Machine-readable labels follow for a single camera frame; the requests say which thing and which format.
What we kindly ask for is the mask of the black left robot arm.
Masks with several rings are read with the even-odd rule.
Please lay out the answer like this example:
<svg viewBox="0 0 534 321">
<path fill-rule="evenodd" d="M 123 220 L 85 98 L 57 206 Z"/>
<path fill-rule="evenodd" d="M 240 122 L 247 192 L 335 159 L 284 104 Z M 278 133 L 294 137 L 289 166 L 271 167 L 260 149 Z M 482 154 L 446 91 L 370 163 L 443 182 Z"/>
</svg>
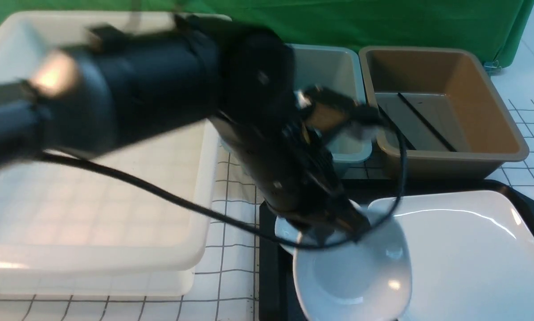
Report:
<svg viewBox="0 0 534 321">
<path fill-rule="evenodd" d="M 0 85 L 0 169 L 38 160 L 101 173 L 273 242 L 324 249 L 358 242 L 384 220 L 354 206 L 327 144 L 346 128 L 383 126 L 373 108 L 320 86 L 294 92 L 294 49 L 267 27 L 173 15 L 175 27 L 132 35 L 88 30 L 30 79 Z M 265 235 L 91 160 L 208 119 L 273 211 L 313 241 Z"/>
</svg>

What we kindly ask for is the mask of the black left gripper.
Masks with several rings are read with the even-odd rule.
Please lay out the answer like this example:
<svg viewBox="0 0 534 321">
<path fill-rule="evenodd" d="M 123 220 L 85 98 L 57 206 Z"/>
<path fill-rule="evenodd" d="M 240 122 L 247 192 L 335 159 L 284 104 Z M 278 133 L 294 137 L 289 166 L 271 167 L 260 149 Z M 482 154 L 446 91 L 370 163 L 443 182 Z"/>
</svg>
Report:
<svg viewBox="0 0 534 321">
<path fill-rule="evenodd" d="M 351 205 L 328 144 L 343 132 L 361 138 L 382 126 L 377 108 L 322 86 L 230 89 L 219 106 L 214 126 L 273 213 L 301 231 L 314 228 L 318 243 L 332 230 L 346 241 L 371 230 Z"/>
</svg>

